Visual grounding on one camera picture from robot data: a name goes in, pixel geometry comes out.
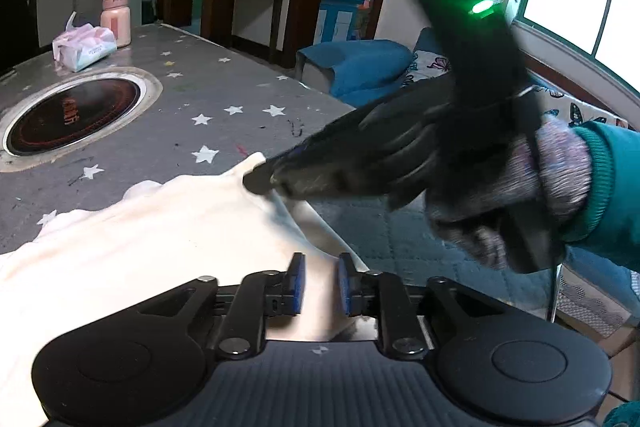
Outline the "teal sleeved right forearm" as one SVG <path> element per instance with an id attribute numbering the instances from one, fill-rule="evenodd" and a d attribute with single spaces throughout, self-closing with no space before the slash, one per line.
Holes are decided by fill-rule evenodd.
<path id="1" fill-rule="evenodd" d="M 589 121 L 574 129 L 591 159 L 588 196 L 567 243 L 639 270 L 639 133 Z"/>

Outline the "gloved right hand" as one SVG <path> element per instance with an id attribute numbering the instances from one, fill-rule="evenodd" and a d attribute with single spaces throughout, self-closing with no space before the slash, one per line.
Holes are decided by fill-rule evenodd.
<path id="1" fill-rule="evenodd" d="M 593 173 L 587 142 L 563 121 L 546 116 L 535 134 L 536 152 L 524 136 L 497 179 L 457 198 L 430 188 L 425 194 L 428 223 L 435 235 L 463 249 L 486 268 L 502 270 L 520 248 L 498 223 L 500 211 L 524 202 L 548 210 L 546 225 L 562 231 L 587 204 Z"/>

